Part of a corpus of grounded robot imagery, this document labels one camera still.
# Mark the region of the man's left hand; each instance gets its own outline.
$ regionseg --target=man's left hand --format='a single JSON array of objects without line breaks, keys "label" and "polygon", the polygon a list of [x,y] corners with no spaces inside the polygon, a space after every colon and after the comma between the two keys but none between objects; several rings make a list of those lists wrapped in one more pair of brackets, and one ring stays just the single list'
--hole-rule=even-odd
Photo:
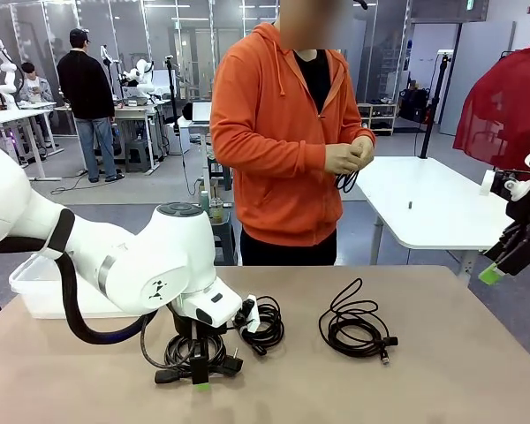
[{"label": "man's left hand", "polygon": [[361,135],[352,142],[352,145],[361,149],[361,165],[360,170],[368,166],[375,157],[375,146],[370,137]]}]

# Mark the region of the black shoe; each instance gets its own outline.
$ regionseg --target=black shoe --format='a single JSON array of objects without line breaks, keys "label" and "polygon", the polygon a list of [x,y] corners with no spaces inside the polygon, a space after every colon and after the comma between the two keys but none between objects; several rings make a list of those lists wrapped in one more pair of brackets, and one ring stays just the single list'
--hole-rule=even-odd
[{"label": "black shoe", "polygon": [[114,177],[108,177],[106,178],[106,182],[113,183],[114,181],[119,181],[120,179],[124,179],[124,174],[116,174]]}]

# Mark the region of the hand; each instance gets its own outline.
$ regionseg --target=hand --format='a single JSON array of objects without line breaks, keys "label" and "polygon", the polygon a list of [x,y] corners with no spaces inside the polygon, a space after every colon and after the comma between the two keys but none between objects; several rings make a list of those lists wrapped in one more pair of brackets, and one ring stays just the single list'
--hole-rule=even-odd
[{"label": "hand", "polygon": [[336,175],[347,175],[360,170],[361,152],[361,148],[352,144],[329,144],[326,146],[324,169]]},{"label": "hand", "polygon": [[362,135],[352,142],[352,146],[358,148],[360,153],[360,170],[368,166],[375,157],[375,147],[370,137]]}]

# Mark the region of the hoodie drawstring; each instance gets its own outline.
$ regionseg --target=hoodie drawstring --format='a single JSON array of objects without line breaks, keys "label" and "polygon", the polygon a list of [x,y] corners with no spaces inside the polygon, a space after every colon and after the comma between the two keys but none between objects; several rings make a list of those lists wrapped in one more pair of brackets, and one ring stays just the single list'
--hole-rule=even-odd
[{"label": "hoodie drawstring", "polygon": [[281,81],[281,67],[279,66],[279,58],[276,48],[276,42],[273,42],[273,46],[275,47],[275,52],[273,53],[275,55],[275,64],[276,64],[276,78],[279,83],[279,88],[281,89],[281,96],[284,97],[286,94],[284,92],[283,82]]}]

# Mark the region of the man's right hand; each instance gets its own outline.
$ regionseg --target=man's right hand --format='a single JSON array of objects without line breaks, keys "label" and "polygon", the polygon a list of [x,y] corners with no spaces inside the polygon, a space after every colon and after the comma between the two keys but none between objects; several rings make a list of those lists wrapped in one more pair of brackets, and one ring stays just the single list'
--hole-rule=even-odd
[{"label": "man's right hand", "polygon": [[326,172],[347,175],[360,170],[361,148],[352,144],[329,144],[326,146]]}]

